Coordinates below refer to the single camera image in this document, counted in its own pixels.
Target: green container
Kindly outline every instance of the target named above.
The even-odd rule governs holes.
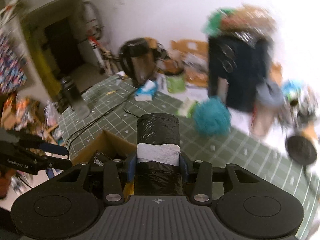
[[[171,94],[183,93],[186,91],[186,85],[184,83],[184,72],[179,74],[165,74],[167,89]]]

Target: black plastic-wrapped object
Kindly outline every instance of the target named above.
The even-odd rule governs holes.
[[[226,105],[251,112],[256,97],[256,86],[267,76],[271,59],[270,42],[257,41],[251,47],[235,37],[222,35],[209,38],[209,89],[208,95],[218,91],[218,78],[228,81]]]
[[[137,144],[139,143],[179,146],[179,120],[171,114],[144,114],[137,121]],[[183,195],[180,168],[156,161],[137,163],[134,194]]]

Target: metal screw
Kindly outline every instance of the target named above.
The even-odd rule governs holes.
[[[121,199],[122,199],[122,197],[116,193],[111,193],[111,194],[106,195],[106,200],[111,201],[111,202],[116,202]]]
[[[193,198],[198,202],[206,202],[209,200],[209,196],[206,194],[197,194]]]

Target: white elastic band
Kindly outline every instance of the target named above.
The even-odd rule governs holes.
[[[138,143],[138,163],[155,161],[159,163],[179,166],[180,147],[175,144],[153,145]]]

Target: colorful floral cloth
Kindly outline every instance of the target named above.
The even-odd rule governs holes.
[[[10,48],[9,38],[0,33],[0,94],[8,94],[27,80],[19,59]]]

